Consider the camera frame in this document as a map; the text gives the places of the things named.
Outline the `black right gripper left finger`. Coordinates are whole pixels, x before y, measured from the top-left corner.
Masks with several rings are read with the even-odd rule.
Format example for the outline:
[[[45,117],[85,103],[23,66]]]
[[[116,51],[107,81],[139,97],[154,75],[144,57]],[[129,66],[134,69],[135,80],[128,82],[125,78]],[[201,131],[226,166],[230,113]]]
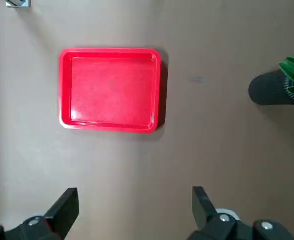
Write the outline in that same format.
[[[0,240],[63,240],[78,214],[78,190],[68,188],[44,215],[30,217],[11,230],[0,225]]]

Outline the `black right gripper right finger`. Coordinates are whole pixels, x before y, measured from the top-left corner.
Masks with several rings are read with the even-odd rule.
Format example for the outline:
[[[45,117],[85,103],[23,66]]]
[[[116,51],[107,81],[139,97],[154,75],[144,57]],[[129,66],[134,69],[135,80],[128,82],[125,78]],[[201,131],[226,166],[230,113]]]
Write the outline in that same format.
[[[294,236],[282,224],[259,219],[252,225],[240,220],[225,208],[215,208],[201,186],[192,188],[192,213],[197,230],[189,240],[293,240]]]

